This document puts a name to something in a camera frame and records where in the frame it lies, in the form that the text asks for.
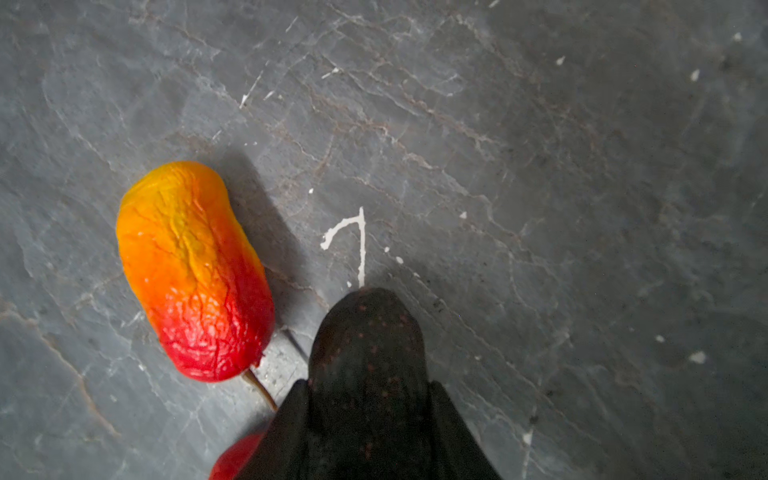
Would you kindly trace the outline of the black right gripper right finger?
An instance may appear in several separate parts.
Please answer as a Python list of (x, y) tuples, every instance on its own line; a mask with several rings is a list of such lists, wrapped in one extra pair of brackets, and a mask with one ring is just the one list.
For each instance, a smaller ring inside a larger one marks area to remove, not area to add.
[(431, 479), (501, 479), (437, 381), (429, 384), (429, 430)]

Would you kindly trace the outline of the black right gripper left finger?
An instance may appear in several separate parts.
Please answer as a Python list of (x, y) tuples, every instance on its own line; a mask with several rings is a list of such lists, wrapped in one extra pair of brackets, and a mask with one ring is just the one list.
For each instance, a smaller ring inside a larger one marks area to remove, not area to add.
[(297, 380), (237, 480), (298, 479), (309, 425), (309, 383)]

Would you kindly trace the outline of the red-orange fake fruit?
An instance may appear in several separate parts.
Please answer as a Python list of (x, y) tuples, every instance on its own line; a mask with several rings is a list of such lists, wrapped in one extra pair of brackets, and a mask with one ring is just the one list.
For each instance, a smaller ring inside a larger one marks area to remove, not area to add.
[(263, 433), (251, 434), (229, 447), (215, 462), (208, 479), (234, 480), (258, 448), (263, 436)]
[(125, 277), (175, 368), (206, 383), (241, 376), (275, 409), (254, 373), (274, 301), (219, 174), (194, 161), (150, 171), (123, 196), (116, 236)]

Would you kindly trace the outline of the dark fake avocado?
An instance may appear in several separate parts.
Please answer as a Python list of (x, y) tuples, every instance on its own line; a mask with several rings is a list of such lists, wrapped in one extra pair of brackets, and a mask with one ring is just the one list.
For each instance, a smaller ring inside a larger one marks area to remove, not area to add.
[(309, 360), (309, 479), (426, 479), (421, 329), (392, 291), (366, 288), (325, 316)]

